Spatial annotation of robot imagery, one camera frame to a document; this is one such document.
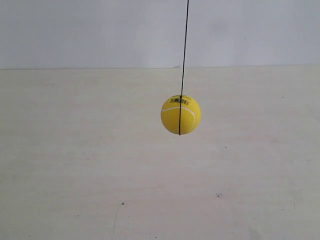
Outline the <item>yellow tennis ball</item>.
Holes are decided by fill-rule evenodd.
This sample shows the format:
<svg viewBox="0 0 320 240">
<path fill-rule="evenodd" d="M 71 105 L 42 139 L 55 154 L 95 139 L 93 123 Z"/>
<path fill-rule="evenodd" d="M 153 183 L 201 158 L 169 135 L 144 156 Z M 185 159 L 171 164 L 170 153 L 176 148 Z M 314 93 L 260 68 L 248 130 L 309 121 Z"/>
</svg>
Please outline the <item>yellow tennis ball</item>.
<svg viewBox="0 0 320 240">
<path fill-rule="evenodd" d="M 188 95 L 174 95 L 164 102 L 160 112 L 162 125 L 171 133 L 186 135 L 201 122 L 202 112 L 198 102 Z"/>
</svg>

